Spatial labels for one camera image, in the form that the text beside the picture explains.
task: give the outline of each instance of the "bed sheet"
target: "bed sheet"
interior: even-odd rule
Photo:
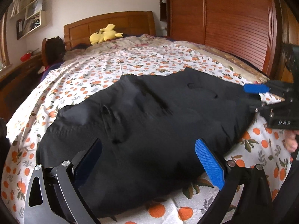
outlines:
[[[1,197],[20,223],[24,223],[24,201],[36,164],[36,149],[63,106],[82,102],[128,73],[167,76],[191,67],[241,85],[265,80],[263,75],[251,73],[246,66],[240,66],[241,62],[234,57],[212,54],[202,45],[170,42],[149,35],[105,42],[86,51],[75,50],[66,56],[67,61],[59,69],[50,71],[7,124],[11,149],[2,176]],[[279,101],[268,93],[261,97],[267,103]],[[292,162],[284,148],[283,131],[268,129],[265,119],[259,114],[225,158],[234,160],[239,166],[261,164],[272,198],[277,195]],[[197,223],[218,191],[204,174],[188,188],[100,221],[121,224]],[[242,186],[235,195],[226,220],[231,218],[241,192]]]

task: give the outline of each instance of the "metal screw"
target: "metal screw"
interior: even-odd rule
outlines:
[[[229,160],[229,161],[227,161],[227,165],[230,167],[234,167],[234,166],[236,166],[236,163],[232,160]]]
[[[263,167],[262,167],[261,165],[258,164],[258,165],[257,165],[257,170],[260,170],[260,171],[261,171],[261,170],[263,170]]]
[[[69,160],[67,160],[62,163],[62,166],[67,167],[70,164],[71,164],[71,162]]]
[[[40,170],[40,169],[41,169],[41,164],[36,165],[34,169],[35,169],[36,171],[37,171],[37,170]]]

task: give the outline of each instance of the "bed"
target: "bed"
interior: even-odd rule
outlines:
[[[116,24],[116,31],[131,36],[86,50],[70,50],[80,43],[88,44],[89,35],[108,23]],[[19,223],[24,223],[24,200],[36,163],[36,149],[63,106],[82,102],[125,74],[167,76],[191,67],[240,85],[267,80],[265,75],[228,53],[205,45],[155,37],[155,23],[150,11],[111,13],[65,25],[64,41],[68,51],[65,62],[60,68],[50,71],[7,123],[11,147],[2,175],[1,197]],[[267,103],[280,101],[268,93],[262,94],[261,98]],[[283,132],[268,129],[265,119],[259,114],[225,158],[234,160],[239,166],[261,164],[272,199],[279,192],[292,163],[284,147]],[[100,221],[121,224],[197,223],[218,191],[204,174],[188,188]],[[238,188],[225,220],[232,217],[241,192],[242,186]]]

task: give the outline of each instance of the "blue gripper pad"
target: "blue gripper pad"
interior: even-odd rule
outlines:
[[[265,84],[249,84],[249,83],[246,83],[243,86],[243,90],[246,93],[259,94],[259,93],[269,92],[270,87],[266,86]]]
[[[224,170],[201,139],[195,142],[195,153],[212,184],[221,190],[224,186]]]

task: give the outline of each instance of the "yellow plush toy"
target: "yellow plush toy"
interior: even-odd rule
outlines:
[[[100,29],[99,32],[92,34],[89,37],[91,44],[95,45],[104,41],[114,40],[116,37],[122,37],[123,33],[117,33],[113,30],[114,28],[114,24],[108,24],[106,28]]]

